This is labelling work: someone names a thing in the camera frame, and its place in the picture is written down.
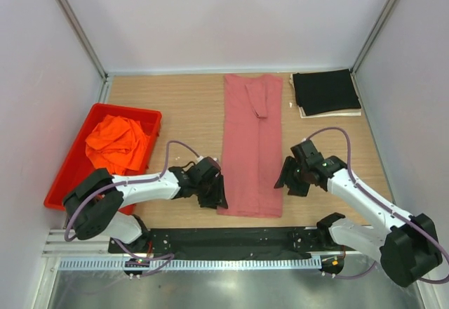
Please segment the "pink polo t shirt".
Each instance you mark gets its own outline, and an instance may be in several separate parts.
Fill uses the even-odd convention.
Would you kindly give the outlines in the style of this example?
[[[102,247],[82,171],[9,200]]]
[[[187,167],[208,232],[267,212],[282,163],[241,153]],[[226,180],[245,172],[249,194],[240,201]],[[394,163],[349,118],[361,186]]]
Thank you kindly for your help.
[[[221,167],[227,207],[223,216],[279,218],[283,193],[274,186],[283,167],[283,80],[224,77],[224,133]]]

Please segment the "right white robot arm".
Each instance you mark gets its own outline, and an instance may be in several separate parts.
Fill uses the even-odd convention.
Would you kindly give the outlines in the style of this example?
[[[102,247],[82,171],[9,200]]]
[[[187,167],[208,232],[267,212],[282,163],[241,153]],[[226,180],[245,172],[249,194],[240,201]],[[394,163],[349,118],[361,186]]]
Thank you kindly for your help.
[[[348,161],[325,158],[311,140],[291,147],[275,188],[289,195],[307,196],[311,186],[339,197],[361,214],[368,225],[358,225],[338,212],[317,224],[323,244],[345,246],[379,263],[391,281],[408,287],[443,262],[443,249],[430,217],[414,216],[366,185]]]

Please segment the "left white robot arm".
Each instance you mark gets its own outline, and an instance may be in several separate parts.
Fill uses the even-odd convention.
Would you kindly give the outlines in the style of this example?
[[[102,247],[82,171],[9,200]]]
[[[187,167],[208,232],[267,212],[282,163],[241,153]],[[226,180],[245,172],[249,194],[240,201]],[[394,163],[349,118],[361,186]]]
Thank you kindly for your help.
[[[224,177],[211,157],[200,157],[184,166],[140,176],[118,176],[96,169],[64,199],[69,217],[65,240],[93,239],[106,235],[133,253],[149,248],[150,231],[135,214],[122,209],[152,200],[196,196],[201,208],[227,209]]]

